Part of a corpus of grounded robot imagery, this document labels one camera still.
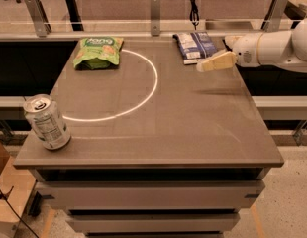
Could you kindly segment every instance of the green chip bag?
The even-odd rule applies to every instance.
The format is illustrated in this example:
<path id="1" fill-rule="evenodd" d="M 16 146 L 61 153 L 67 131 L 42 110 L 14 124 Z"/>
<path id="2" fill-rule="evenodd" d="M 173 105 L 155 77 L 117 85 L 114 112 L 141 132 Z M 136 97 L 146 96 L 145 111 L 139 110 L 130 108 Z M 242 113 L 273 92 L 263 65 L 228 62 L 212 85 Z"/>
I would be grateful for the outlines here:
<path id="1" fill-rule="evenodd" d="M 120 62 L 123 38 L 97 37 L 80 40 L 80 50 L 73 60 L 75 69 L 101 69 Z"/>

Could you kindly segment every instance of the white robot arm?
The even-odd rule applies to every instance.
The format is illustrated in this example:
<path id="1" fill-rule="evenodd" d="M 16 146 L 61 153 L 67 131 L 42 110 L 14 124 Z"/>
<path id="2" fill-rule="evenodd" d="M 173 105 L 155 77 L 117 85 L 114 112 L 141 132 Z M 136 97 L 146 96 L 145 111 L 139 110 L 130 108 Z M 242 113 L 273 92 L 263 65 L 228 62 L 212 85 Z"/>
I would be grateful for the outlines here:
<path id="1" fill-rule="evenodd" d="M 236 61 L 235 64 L 241 67 L 275 65 L 307 73 L 307 19 L 301 21 L 294 30 L 227 36 L 225 41 L 232 51 L 214 54 L 203 60 L 197 65 L 199 71 L 212 70 L 212 64 L 221 65 L 213 69 L 229 68 Z"/>

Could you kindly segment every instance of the black cable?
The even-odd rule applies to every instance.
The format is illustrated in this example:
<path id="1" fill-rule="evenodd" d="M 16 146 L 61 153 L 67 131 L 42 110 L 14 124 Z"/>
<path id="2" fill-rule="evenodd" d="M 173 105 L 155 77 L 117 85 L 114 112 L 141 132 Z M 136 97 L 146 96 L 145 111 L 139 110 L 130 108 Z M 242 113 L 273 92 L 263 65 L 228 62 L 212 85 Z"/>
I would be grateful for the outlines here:
<path id="1" fill-rule="evenodd" d="M 2 196 L 2 198 L 4 198 L 4 200 L 6 201 L 6 203 L 8 204 L 8 206 L 12 209 L 12 211 L 14 212 L 14 214 L 19 218 L 19 220 L 35 235 L 35 237 L 39 238 L 39 236 L 34 232 L 34 230 L 18 215 L 18 213 L 14 210 L 14 208 L 12 207 L 12 205 L 8 202 L 6 195 L 2 192 L 1 188 L 0 188 L 0 195 Z"/>
<path id="2" fill-rule="evenodd" d="M 196 30 L 196 26 L 199 25 L 199 10 L 197 8 L 197 5 L 195 3 L 195 0 L 190 0 L 191 2 L 191 12 L 190 12 L 190 21 L 192 22 L 194 29 Z"/>

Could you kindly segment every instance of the gray table surface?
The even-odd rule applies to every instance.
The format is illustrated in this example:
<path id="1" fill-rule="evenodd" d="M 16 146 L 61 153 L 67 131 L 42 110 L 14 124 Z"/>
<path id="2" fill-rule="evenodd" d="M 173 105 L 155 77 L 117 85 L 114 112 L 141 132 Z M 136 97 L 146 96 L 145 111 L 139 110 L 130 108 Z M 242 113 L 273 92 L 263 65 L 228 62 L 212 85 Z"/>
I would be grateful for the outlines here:
<path id="1" fill-rule="evenodd" d="M 51 93 L 67 117 L 70 142 L 46 150 L 31 132 L 15 167 L 282 166 L 235 67 L 198 72 L 183 65 L 172 38 L 125 39 L 120 65 L 108 70 L 74 70 L 77 52 Z"/>

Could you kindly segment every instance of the can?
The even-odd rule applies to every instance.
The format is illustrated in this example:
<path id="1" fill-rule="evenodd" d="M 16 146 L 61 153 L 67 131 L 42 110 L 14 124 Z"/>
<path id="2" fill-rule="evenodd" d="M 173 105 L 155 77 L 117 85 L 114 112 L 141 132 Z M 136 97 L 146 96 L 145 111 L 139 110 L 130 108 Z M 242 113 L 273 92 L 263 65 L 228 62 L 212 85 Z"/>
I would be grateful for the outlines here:
<path id="1" fill-rule="evenodd" d="M 25 118 L 43 146 L 50 150 L 63 147 L 71 135 L 57 104 L 49 95 L 38 94 L 24 103 Z"/>

